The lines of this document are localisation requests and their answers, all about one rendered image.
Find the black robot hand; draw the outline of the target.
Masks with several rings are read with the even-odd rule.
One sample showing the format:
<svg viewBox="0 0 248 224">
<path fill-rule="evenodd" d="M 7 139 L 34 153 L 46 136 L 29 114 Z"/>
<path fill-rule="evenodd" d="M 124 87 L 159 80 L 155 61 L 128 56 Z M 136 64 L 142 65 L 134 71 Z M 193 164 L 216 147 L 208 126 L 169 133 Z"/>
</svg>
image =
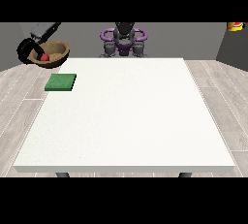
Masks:
<svg viewBox="0 0 248 224">
<path fill-rule="evenodd" d="M 43 54 L 45 53 L 44 50 L 37 44 L 33 39 L 26 38 L 24 39 L 17 47 L 17 55 L 18 59 L 23 64 L 32 64 L 32 61 L 29 59 L 29 54 L 32 50 L 35 50 L 38 54 L 38 59 L 41 59 Z"/>
</svg>

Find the brown wooden bowl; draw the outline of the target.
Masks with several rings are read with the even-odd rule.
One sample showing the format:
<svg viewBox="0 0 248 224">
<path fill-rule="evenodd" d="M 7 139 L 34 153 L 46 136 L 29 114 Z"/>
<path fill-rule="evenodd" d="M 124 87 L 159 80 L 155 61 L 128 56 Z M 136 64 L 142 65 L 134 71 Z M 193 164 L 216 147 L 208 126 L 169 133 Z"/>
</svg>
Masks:
<svg viewBox="0 0 248 224">
<path fill-rule="evenodd" d="M 61 66 L 68 58 L 70 47 L 66 42 L 50 41 L 40 44 L 40 47 L 48 55 L 49 61 L 39 61 L 38 53 L 32 49 L 29 59 L 38 66 L 46 69 L 52 69 Z"/>
</svg>

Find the green square pad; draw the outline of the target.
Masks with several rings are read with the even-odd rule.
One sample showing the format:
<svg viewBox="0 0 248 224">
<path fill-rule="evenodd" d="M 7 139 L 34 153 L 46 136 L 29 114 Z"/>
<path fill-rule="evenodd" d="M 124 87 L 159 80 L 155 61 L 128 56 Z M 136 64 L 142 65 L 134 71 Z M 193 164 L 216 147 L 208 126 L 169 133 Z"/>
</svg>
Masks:
<svg viewBox="0 0 248 224">
<path fill-rule="evenodd" d="M 71 91 L 76 78 L 76 74 L 52 74 L 46 83 L 45 91 Z"/>
</svg>

